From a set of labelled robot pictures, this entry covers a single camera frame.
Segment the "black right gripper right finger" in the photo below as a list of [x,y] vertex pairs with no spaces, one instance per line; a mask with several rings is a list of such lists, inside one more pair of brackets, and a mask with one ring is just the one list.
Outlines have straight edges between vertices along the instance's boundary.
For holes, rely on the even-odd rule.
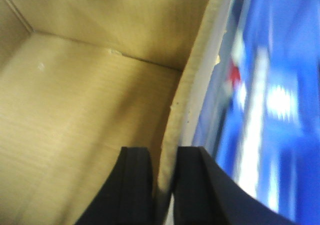
[[172,192],[176,225],[292,224],[244,192],[203,147],[178,147]]

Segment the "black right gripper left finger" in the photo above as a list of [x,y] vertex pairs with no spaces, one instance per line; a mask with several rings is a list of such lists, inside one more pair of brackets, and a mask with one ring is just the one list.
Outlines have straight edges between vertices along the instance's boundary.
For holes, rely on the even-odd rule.
[[153,172],[146,147],[122,147],[109,177],[78,225],[151,225]]

